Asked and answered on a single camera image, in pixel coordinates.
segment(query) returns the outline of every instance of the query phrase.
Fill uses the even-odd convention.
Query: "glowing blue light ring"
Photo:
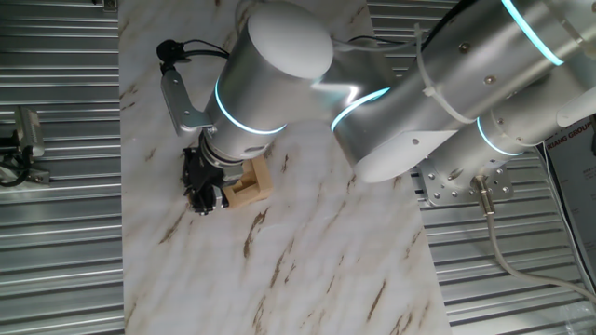
[[[530,27],[528,22],[526,22],[526,20],[523,18],[522,14],[520,14],[518,9],[515,6],[513,6],[511,0],[502,0],[502,2],[507,11],[509,12],[509,15],[511,15],[511,18],[515,20],[515,22],[520,26],[523,33],[530,39],[534,46],[540,52],[542,52],[544,57],[546,57],[548,60],[550,60],[553,64],[557,66],[562,65],[563,61],[560,60],[559,57],[557,57],[557,55],[555,55],[552,51],[550,51],[549,47],[547,47],[542,42],[540,37],[538,37],[538,35],[534,32],[532,27]]]
[[[373,101],[379,97],[381,97],[382,95],[384,95],[387,91],[389,91],[390,87],[386,87],[383,89],[379,89],[376,92],[373,92],[367,96],[364,96],[352,103],[350,103],[349,106],[347,106],[341,113],[339,113],[339,115],[337,115],[335,117],[335,119],[332,122],[332,131],[335,131],[335,127],[337,127],[337,124],[339,124],[340,121],[342,121],[348,114],[350,114],[350,112],[354,111],[355,109],[357,109],[361,104],[368,102],[368,101]]]
[[[257,130],[257,129],[253,129],[251,127],[242,125],[234,117],[232,117],[232,115],[230,113],[228,113],[225,110],[225,107],[222,104],[222,101],[220,100],[219,83],[220,83],[220,79],[218,78],[217,82],[215,83],[215,100],[217,100],[217,104],[220,106],[220,110],[222,111],[223,115],[225,115],[225,117],[227,117],[227,119],[230,120],[230,122],[232,122],[234,125],[236,125],[240,129],[248,131],[249,133],[257,134],[257,135],[273,135],[273,134],[279,133],[281,130],[283,130],[287,126],[287,125],[284,125],[283,127],[279,127],[274,130]]]
[[[488,141],[488,139],[486,138],[486,135],[484,135],[484,131],[482,131],[482,127],[481,127],[481,119],[480,119],[480,118],[477,118],[477,119],[476,119],[476,123],[478,124],[478,131],[480,132],[480,134],[481,134],[482,138],[484,139],[484,141],[485,141],[485,142],[486,142],[488,145],[490,145],[490,146],[491,146],[491,148],[493,148],[493,149],[494,149],[495,151],[497,151],[498,153],[500,153],[500,154],[506,154],[506,155],[520,155],[520,154],[523,154],[523,153],[519,153],[519,154],[511,154],[511,153],[504,152],[503,150],[501,150],[501,149],[499,149],[499,148],[495,147],[495,146],[494,146],[494,144],[492,144],[490,141]]]

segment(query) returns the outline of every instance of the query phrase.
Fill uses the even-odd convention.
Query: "screw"
[[[494,84],[495,81],[496,81],[496,78],[494,77],[494,75],[489,75],[486,78],[484,78],[484,84],[486,84],[486,85]]]
[[[469,52],[469,49],[470,49],[470,44],[468,42],[464,42],[459,45],[459,52],[461,52],[463,54],[467,54]]]

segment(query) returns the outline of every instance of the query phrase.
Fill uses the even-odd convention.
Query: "marble surface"
[[[300,2],[334,36],[371,34],[363,0]],[[267,153],[273,195],[200,217],[159,88],[165,39],[236,41],[235,1],[120,3],[127,334],[450,334],[412,182],[360,182],[328,126],[289,125]],[[223,60],[179,66],[202,108]]]

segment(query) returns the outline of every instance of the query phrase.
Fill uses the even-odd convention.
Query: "metal louvered wall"
[[[368,1],[375,34],[396,41],[412,41],[417,22],[429,32],[456,3]],[[413,63],[415,50],[412,47],[386,57],[401,77]],[[515,195],[495,205],[495,223],[499,246],[508,261],[526,272],[581,283],[575,248],[539,155],[524,154],[507,168]],[[478,205],[431,207],[422,197],[422,181],[415,173],[413,181],[421,195],[423,222],[454,335],[568,334],[569,318],[587,320],[572,323],[575,328],[594,325],[593,315],[581,308],[589,304],[578,294],[521,281],[496,263]]]
[[[0,136],[39,112],[49,187],[0,189],[0,334],[124,332],[117,14],[0,0]]]

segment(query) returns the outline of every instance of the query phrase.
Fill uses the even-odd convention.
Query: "sticker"
[[[39,117],[37,116],[36,112],[29,111],[29,118],[31,119],[31,123],[34,124],[34,126],[40,127]]]

